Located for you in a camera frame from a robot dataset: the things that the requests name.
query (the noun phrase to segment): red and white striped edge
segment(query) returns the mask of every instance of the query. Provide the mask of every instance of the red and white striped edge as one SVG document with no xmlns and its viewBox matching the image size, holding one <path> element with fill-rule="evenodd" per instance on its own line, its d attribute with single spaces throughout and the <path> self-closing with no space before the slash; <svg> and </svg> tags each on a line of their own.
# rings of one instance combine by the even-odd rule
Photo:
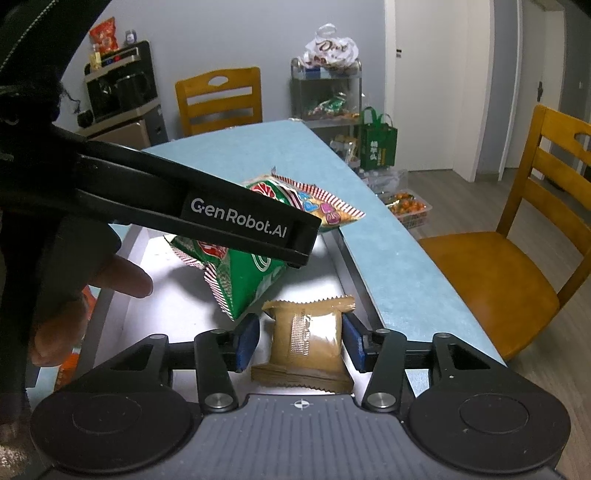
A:
<svg viewBox="0 0 591 480">
<path fill-rule="evenodd" d="M 288 185 L 292 185 L 296 189 L 299 189 L 302 192 L 306 192 L 309 195 L 312 195 L 314 198 L 321 200 L 322 202 L 330 203 L 333 207 L 335 207 L 335 209 L 339 209 L 342 212 L 348 213 L 349 215 L 351 215 L 351 217 L 353 217 L 356 220 L 359 220 L 360 218 L 363 218 L 365 216 L 365 214 L 361 210 L 352 207 L 348 203 L 338 198 L 336 195 L 333 195 L 332 193 L 327 192 L 326 190 L 318 188 L 316 185 L 302 183 L 300 181 L 289 179 L 288 177 L 277 175 L 277 173 L 275 172 L 275 168 L 271 170 L 271 175 L 273 176 L 273 178 L 281 180 L 282 182 L 287 183 Z"/>
<path fill-rule="evenodd" d="M 173 252 L 175 253 L 175 255 L 177 257 L 179 257 L 179 259 L 181 259 L 183 261 L 183 263 L 185 263 L 186 265 L 189 265 L 190 267 L 198 268 L 199 270 L 205 270 L 205 263 L 203 263 L 200 260 L 197 260 L 196 258 L 191 257 L 191 255 L 187 255 L 185 252 L 178 249 L 174 245 L 172 245 L 172 244 L 169 244 L 169 245 L 170 245 L 170 248 L 173 249 Z"/>
<path fill-rule="evenodd" d="M 216 267 L 212 264 L 208 264 L 207 268 L 205 269 L 205 281 L 209 284 L 209 287 L 212 289 L 213 297 L 216 299 L 217 304 L 220 308 L 228 315 L 232 320 L 236 320 L 231 312 L 230 308 L 228 307 L 228 302 L 226 301 L 226 297 L 222 292 L 222 288 L 217 280 L 217 270 Z"/>
</svg>

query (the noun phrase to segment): finger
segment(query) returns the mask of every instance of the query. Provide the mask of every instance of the finger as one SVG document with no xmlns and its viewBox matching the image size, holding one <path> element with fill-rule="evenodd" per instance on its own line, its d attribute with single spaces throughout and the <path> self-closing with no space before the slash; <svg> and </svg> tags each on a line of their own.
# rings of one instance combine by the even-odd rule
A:
<svg viewBox="0 0 591 480">
<path fill-rule="evenodd" d="M 81 296 L 65 303 L 60 311 L 39 325 L 31 342 L 31 361 L 39 367 L 60 365 L 86 331 L 87 304 Z"/>
<path fill-rule="evenodd" d="M 154 289 L 152 279 L 144 270 L 118 255 L 113 255 L 105 263 L 90 284 L 99 288 L 112 288 L 139 299 L 147 297 Z"/>
</svg>

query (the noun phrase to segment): red chip bag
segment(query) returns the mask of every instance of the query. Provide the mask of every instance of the red chip bag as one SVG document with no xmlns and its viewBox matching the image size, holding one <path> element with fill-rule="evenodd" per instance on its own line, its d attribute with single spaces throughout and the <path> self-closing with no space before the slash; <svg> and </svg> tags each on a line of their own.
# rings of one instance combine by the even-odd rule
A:
<svg viewBox="0 0 591 480">
<path fill-rule="evenodd" d="M 93 44 L 98 43 L 101 55 L 119 49 L 115 38 L 115 17 L 97 25 L 88 32 L 88 36 Z"/>
</svg>

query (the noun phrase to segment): green snack bag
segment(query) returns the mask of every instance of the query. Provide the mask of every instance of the green snack bag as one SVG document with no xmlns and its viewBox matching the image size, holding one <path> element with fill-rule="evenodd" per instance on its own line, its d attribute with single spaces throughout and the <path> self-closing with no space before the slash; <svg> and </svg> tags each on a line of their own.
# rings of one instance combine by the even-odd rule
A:
<svg viewBox="0 0 591 480">
<path fill-rule="evenodd" d="M 322 220 L 320 232 L 363 217 L 363 212 L 318 188 L 278 176 L 263 175 L 243 184 L 267 197 L 304 210 Z M 205 280 L 217 303 L 236 320 L 287 269 L 285 262 L 252 255 L 182 236 L 167 236 L 175 254 L 187 265 L 205 270 Z"/>
<path fill-rule="evenodd" d="M 205 281 L 224 312 L 236 320 L 285 271 L 285 262 L 177 236 L 170 245 L 189 265 L 205 269 Z"/>
</svg>

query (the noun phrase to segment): white plastic bag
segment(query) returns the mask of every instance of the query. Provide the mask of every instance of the white plastic bag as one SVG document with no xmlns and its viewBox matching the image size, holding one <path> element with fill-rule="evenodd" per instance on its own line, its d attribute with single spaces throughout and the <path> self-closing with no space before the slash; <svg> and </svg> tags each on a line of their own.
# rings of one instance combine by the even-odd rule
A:
<svg viewBox="0 0 591 480">
<path fill-rule="evenodd" d="M 344 69 L 350 67 L 358 56 L 359 49 L 353 39 L 337 37 L 336 27 L 327 23 L 316 30 L 314 40 L 306 45 L 306 52 L 300 61 L 309 68 Z"/>
</svg>

